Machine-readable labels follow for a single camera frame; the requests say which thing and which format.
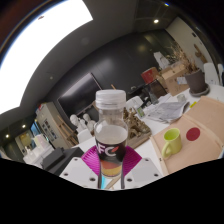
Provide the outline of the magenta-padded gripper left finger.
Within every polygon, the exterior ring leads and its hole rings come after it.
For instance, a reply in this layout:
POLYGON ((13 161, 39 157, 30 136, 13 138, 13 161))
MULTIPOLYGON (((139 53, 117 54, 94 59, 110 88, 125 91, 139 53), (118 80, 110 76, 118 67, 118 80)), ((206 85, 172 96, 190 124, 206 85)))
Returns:
POLYGON ((84 188, 97 189, 100 175, 100 161, 93 146, 81 157, 73 157, 60 177, 84 188))

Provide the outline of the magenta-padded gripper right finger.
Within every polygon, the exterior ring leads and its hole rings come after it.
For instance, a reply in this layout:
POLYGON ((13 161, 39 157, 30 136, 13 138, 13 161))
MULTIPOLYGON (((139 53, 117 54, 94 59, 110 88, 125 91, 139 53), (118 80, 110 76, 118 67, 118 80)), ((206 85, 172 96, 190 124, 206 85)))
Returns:
POLYGON ((162 178, 162 174, 150 158, 142 158, 134 149, 126 147, 123 159, 121 188, 143 187, 162 178))

